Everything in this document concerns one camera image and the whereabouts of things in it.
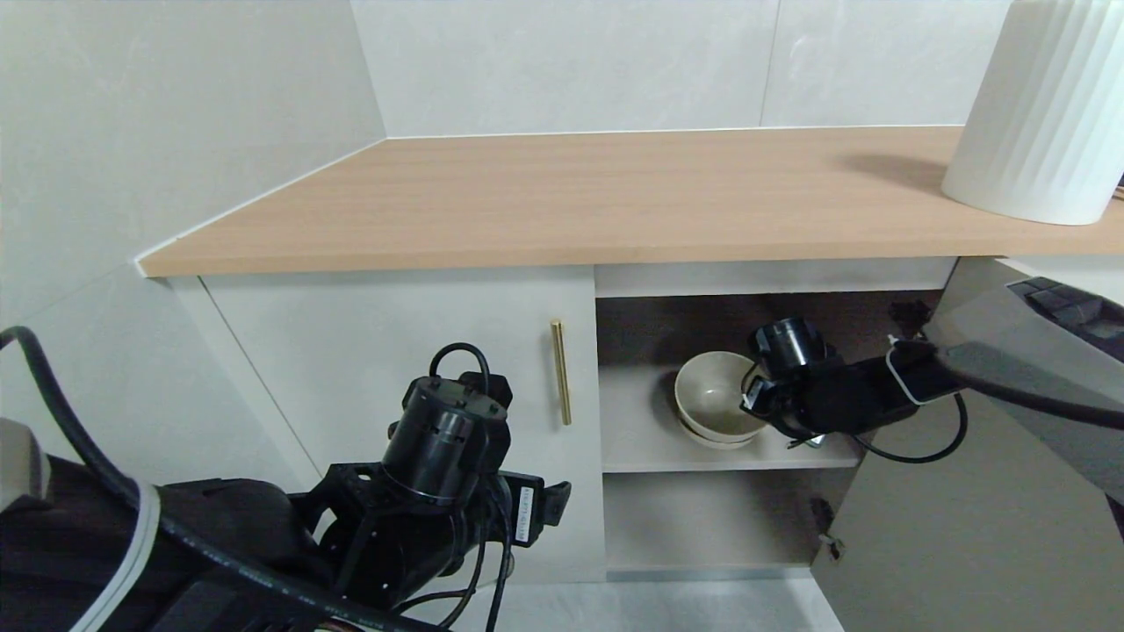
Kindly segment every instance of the floor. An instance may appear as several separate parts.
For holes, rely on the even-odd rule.
[[[453,628],[484,629],[492,589],[484,588]],[[411,616],[437,622],[452,603]],[[660,581],[509,586],[497,631],[536,632],[843,632],[816,581],[808,578],[738,581]]]

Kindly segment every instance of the bowl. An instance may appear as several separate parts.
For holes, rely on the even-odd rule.
[[[691,441],[698,443],[704,448],[710,448],[711,450],[737,450],[738,448],[747,445],[751,441],[753,441],[752,436],[750,436],[745,441],[734,441],[731,443],[726,443],[723,441],[710,441],[705,436],[699,436],[699,434],[692,431],[690,426],[687,425],[687,422],[683,422],[682,419],[679,421],[679,427],[683,431],[683,434],[686,434],[688,439],[690,439]]]
[[[686,430],[710,442],[737,444],[764,430],[764,422],[738,408],[742,380],[751,371],[760,369],[728,351],[703,353],[683,364],[676,376],[676,405]]]

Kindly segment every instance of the white vase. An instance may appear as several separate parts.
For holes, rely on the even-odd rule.
[[[1015,0],[944,193],[1021,219],[1093,224],[1122,173],[1124,0]]]

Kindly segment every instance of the cabinet handle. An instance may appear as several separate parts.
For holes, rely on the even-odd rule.
[[[573,423],[570,413],[570,380],[565,374],[565,343],[562,342],[562,320],[551,320],[551,342],[554,344],[554,372],[559,378],[559,399],[562,401],[562,425]]]

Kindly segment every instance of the sticker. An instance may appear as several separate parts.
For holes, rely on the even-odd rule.
[[[519,490],[519,514],[515,521],[515,539],[519,542],[531,542],[531,514],[535,509],[535,489],[524,487]]]

